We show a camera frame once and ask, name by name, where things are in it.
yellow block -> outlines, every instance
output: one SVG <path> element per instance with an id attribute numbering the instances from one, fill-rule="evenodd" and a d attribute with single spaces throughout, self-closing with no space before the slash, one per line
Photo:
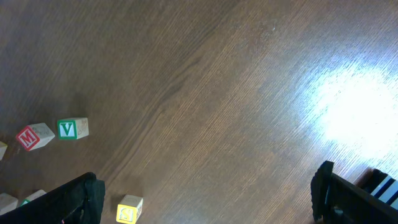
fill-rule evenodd
<path id="1" fill-rule="evenodd" d="M 118 205 L 116 221 L 119 223 L 135 224 L 142 212 L 144 199 L 132 195 L 125 195 Z"/>

block face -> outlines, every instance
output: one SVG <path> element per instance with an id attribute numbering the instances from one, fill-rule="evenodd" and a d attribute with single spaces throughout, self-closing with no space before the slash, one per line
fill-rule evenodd
<path id="1" fill-rule="evenodd" d="M 132 195 L 125 195 L 118 205 L 116 221 L 120 223 L 136 223 L 142 212 L 144 199 Z"/>
<path id="2" fill-rule="evenodd" d="M 26 151 L 30 151 L 40 141 L 40 138 L 30 126 L 26 126 L 16 138 Z"/>
<path id="3" fill-rule="evenodd" d="M 78 118 L 76 120 L 76 128 L 77 128 L 77 138 L 86 137 L 88 133 L 88 119 L 87 118 Z"/>
<path id="4" fill-rule="evenodd" d="M 4 154 L 6 153 L 7 145 L 3 142 L 0 142 L 0 160 L 3 158 Z"/>
<path id="5" fill-rule="evenodd" d="M 76 121 L 72 119 L 58 121 L 58 136 L 60 139 L 77 139 Z"/>
<path id="6" fill-rule="evenodd" d="M 17 208 L 18 199 L 11 197 L 8 194 L 0 194 L 0 215 L 3 215 L 7 212 L 11 212 L 12 210 Z"/>
<path id="7" fill-rule="evenodd" d="M 116 221 L 119 223 L 135 224 L 137 221 L 137 209 L 127 205 L 118 205 Z"/>
<path id="8" fill-rule="evenodd" d="M 41 196 L 43 196 L 45 194 L 46 194 L 46 192 L 44 190 L 38 190 L 35 193 L 33 193 L 30 196 L 28 196 L 26 198 L 26 200 L 31 202 L 31 201 L 33 201 L 33 200 L 35 200 L 35 199 L 37 199 L 37 198 L 39 198 L 39 197 L 41 197 Z"/>
<path id="9" fill-rule="evenodd" d="M 133 195 L 125 195 L 122 201 L 119 203 L 121 205 L 128 205 L 131 207 L 138 207 L 141 203 L 142 197 L 137 197 Z"/>
<path id="10" fill-rule="evenodd" d="M 29 125 L 29 127 L 40 139 L 40 141 L 31 150 L 47 145 L 55 137 L 54 133 L 45 123 L 32 124 Z"/>

green border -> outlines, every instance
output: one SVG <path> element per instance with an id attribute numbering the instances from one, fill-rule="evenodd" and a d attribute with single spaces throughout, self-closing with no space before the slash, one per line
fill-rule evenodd
<path id="1" fill-rule="evenodd" d="M 75 137 L 61 137 L 60 123 L 64 123 L 64 122 L 72 122 L 74 124 L 73 128 L 75 130 Z M 77 127 L 76 127 L 76 121 L 75 120 L 68 120 L 68 119 L 59 120 L 57 122 L 57 126 L 58 126 L 58 137 L 59 137 L 59 139 L 63 139 L 63 140 L 76 140 L 77 139 Z"/>

wooden floor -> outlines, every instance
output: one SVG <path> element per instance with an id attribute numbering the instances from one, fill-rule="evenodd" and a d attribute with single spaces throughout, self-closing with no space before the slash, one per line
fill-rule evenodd
<path id="1" fill-rule="evenodd" d="M 102 223 L 311 223 L 324 160 L 398 177 L 398 2 L 0 1 L 0 192 L 92 171 Z M 90 136 L 25 152 L 27 124 Z"/>

white block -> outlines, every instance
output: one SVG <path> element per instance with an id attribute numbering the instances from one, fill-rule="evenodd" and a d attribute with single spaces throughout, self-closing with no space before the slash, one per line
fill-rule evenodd
<path id="1" fill-rule="evenodd" d="M 89 135 L 87 118 L 67 118 L 58 121 L 60 139 L 80 139 Z"/>
<path id="2" fill-rule="evenodd" d="M 39 198 L 39 197 L 41 197 L 41 196 L 43 196 L 45 194 L 46 194 L 46 192 L 44 190 L 38 190 L 35 193 L 33 193 L 30 196 L 28 196 L 27 198 L 25 198 L 25 200 L 22 202 L 21 206 L 23 206 L 23 205 L 25 205 L 25 204 L 27 204 L 27 203 Z"/>
<path id="3" fill-rule="evenodd" d="M 17 208 L 17 205 L 18 199 L 6 193 L 0 194 L 0 215 L 13 211 Z"/>
<path id="4" fill-rule="evenodd" d="M 40 123 L 26 126 L 16 138 L 26 151 L 31 151 L 47 145 L 54 137 L 51 129 L 45 123 Z"/>
<path id="5" fill-rule="evenodd" d="M 4 144 L 3 142 L 0 142 L 0 160 L 2 159 L 4 154 L 6 153 L 6 150 L 7 150 L 7 145 Z"/>

